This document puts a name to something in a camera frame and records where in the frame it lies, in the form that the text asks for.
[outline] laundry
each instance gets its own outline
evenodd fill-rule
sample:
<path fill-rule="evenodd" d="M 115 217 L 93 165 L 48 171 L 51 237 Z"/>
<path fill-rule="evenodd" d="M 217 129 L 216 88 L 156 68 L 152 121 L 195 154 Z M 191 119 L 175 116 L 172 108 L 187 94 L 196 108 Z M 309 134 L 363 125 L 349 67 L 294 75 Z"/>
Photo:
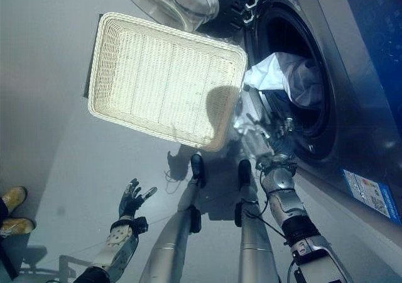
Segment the laundry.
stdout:
<path fill-rule="evenodd" d="M 320 109 L 323 89 L 312 59 L 272 53 L 245 73 L 244 83 L 260 91 L 282 89 L 299 108 Z"/>

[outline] yellow shoe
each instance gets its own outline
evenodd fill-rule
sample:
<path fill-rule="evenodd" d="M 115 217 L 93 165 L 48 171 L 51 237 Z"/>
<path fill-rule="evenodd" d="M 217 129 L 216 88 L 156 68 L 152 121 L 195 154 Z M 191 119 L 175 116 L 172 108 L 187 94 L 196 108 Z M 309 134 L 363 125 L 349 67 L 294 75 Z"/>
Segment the yellow shoe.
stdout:
<path fill-rule="evenodd" d="M 26 199 L 27 191 L 24 187 L 12 187 L 5 195 L 1 196 L 4 201 L 8 214 L 10 215 L 17 206 L 24 202 Z"/>
<path fill-rule="evenodd" d="M 0 227 L 0 236 L 3 238 L 14 235 L 25 235 L 35 229 L 35 224 L 27 218 L 6 218 Z"/>

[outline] person's foot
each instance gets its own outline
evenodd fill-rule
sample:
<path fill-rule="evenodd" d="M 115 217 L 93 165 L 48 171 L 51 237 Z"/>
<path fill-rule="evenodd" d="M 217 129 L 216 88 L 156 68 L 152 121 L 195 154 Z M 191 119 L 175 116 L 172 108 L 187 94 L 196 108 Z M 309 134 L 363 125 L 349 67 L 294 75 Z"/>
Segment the person's foot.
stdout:
<path fill-rule="evenodd" d="M 35 229 L 35 224 L 27 218 L 6 218 L 0 227 L 0 236 L 3 238 L 15 235 L 25 235 Z"/>
<path fill-rule="evenodd" d="M 238 168 L 240 188 L 251 183 L 251 164 L 248 159 L 243 159 Z"/>
<path fill-rule="evenodd" d="M 7 193 L 1 196 L 9 215 L 25 201 L 27 194 L 28 192 L 24 187 L 12 187 Z"/>
<path fill-rule="evenodd" d="M 201 155 L 194 154 L 191 156 L 191 170 L 193 171 L 193 178 L 198 179 L 201 183 L 200 187 L 205 186 L 205 172 L 204 172 L 204 161 Z"/>

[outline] black robotic glove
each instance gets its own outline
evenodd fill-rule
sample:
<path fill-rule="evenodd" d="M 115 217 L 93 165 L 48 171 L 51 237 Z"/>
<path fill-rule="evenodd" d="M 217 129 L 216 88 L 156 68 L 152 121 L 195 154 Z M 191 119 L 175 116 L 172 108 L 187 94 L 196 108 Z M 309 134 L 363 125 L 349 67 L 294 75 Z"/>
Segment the black robotic glove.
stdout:
<path fill-rule="evenodd" d="M 158 190 L 152 187 L 148 192 L 139 195 L 138 193 L 141 187 L 138 187 L 138 185 L 139 182 L 135 178 L 128 184 L 120 200 L 119 217 L 130 216 L 134 218 L 135 212 L 141 207 L 145 200 L 150 198 Z"/>

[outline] qr code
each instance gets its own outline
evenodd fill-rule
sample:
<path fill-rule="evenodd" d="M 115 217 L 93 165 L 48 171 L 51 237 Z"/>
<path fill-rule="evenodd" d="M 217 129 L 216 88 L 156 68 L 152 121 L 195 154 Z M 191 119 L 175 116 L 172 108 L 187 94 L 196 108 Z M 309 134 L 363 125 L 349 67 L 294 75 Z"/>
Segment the qr code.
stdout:
<path fill-rule="evenodd" d="M 384 201 L 379 200 L 377 198 L 375 198 L 374 196 L 370 196 L 371 197 L 371 202 L 374 205 L 374 209 L 376 209 L 377 211 L 379 211 L 380 213 L 387 215 L 387 208 L 385 206 Z"/>

